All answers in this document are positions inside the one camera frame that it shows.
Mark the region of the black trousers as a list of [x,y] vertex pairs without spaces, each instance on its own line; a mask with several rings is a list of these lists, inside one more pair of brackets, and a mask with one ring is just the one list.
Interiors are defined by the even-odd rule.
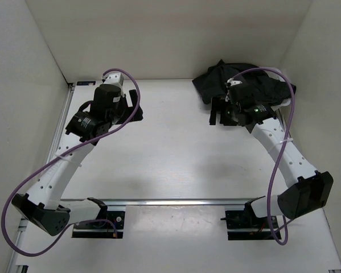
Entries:
[[[210,104],[212,98],[227,93],[226,82],[238,73],[255,68],[248,63],[225,63],[220,60],[209,67],[205,73],[194,78],[192,83],[202,98],[204,104]],[[285,82],[271,78],[265,71],[253,71],[236,78],[253,88],[255,99],[267,102],[271,106],[280,105],[290,99],[290,90]]]

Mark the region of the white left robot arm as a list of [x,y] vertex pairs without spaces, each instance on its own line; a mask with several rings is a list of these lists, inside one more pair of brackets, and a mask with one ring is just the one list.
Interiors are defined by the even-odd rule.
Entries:
[[89,221],[94,227],[107,222],[106,205],[93,197],[62,202],[62,194],[84,158],[114,125],[142,120],[142,111],[129,106],[123,88],[118,84],[101,84],[93,100],[83,103],[65,128],[59,144],[57,162],[48,167],[25,193],[15,194],[12,205],[32,224],[51,236],[58,235],[70,224]]

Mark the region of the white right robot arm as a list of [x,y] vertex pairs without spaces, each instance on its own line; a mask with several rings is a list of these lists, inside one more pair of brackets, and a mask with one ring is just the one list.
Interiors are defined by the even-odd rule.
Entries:
[[323,208],[333,185],[327,171],[319,172],[299,152],[276,112],[267,102],[256,99],[254,87],[231,80],[225,85],[224,95],[212,98],[210,125],[216,115],[225,126],[242,126],[266,149],[281,172],[287,189],[280,195],[263,196],[249,200],[238,215],[225,217],[227,224],[236,228],[259,228],[271,217],[285,216],[293,220]]

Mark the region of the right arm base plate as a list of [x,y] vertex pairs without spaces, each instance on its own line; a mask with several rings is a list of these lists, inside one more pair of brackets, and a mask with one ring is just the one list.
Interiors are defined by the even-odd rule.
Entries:
[[226,223],[229,241],[273,240],[266,217],[250,220],[243,210],[226,210],[220,220]]

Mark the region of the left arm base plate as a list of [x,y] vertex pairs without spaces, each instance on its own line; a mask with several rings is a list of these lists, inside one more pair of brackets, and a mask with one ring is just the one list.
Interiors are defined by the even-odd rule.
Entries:
[[105,221],[76,224],[72,229],[72,238],[85,239],[122,239],[124,236],[126,208],[124,206],[108,206],[101,219]]

